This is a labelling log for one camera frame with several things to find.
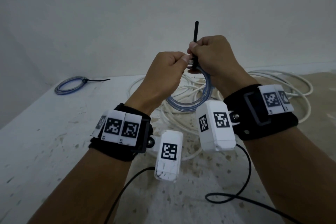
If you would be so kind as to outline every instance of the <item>person's right hand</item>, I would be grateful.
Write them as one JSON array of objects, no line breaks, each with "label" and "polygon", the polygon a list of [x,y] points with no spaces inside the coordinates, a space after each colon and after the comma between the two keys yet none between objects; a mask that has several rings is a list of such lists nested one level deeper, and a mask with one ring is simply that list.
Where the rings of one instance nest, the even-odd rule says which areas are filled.
[{"label": "person's right hand", "polygon": [[224,98],[241,88],[257,83],[239,65],[229,42],[222,35],[205,36],[197,43],[191,42],[187,52],[198,57],[200,66],[211,75],[213,86]]}]

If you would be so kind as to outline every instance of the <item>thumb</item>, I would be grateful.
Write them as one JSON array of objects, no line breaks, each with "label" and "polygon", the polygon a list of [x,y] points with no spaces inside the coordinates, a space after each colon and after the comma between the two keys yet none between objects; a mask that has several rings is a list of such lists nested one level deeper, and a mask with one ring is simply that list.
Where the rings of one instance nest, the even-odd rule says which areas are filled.
[{"label": "thumb", "polygon": [[195,42],[190,42],[189,44],[189,49],[191,50],[191,52],[193,54],[195,54],[196,56],[199,56],[202,54],[202,46],[198,45],[197,43]]},{"label": "thumb", "polygon": [[176,67],[176,69],[180,70],[181,73],[183,73],[184,70],[187,68],[190,58],[191,55],[185,54],[178,61],[176,61],[173,66]]}]

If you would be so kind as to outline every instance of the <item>person's left hand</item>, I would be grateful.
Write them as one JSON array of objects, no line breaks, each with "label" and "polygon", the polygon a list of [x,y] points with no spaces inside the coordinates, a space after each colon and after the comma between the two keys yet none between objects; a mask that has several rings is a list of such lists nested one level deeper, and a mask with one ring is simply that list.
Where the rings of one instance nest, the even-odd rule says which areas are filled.
[{"label": "person's left hand", "polygon": [[159,52],[125,105],[150,115],[177,89],[190,58],[183,52]]}]

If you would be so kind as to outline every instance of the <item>clear plastic tubing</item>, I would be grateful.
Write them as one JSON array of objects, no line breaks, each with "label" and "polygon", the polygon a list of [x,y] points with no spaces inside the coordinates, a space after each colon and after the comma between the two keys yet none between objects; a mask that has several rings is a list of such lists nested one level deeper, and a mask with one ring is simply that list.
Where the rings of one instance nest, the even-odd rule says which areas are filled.
[{"label": "clear plastic tubing", "polygon": [[212,85],[210,74],[205,72],[200,66],[197,66],[197,69],[204,75],[205,78],[205,87],[203,89],[202,96],[192,103],[181,103],[173,99],[172,96],[168,97],[166,101],[176,110],[181,112],[195,112],[196,108],[207,101],[212,94]]}]

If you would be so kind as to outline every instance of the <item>fingernail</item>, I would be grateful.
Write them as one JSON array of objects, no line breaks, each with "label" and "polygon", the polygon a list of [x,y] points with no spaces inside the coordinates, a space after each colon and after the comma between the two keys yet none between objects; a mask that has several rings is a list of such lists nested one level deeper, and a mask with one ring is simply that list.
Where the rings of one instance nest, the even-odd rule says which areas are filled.
[{"label": "fingernail", "polygon": [[184,56],[181,57],[181,59],[183,59],[188,64],[189,60],[190,60],[190,56],[189,55],[184,55]]},{"label": "fingernail", "polygon": [[197,43],[195,43],[195,42],[190,42],[190,44],[189,44],[189,48],[194,48],[195,46],[197,46]]}]

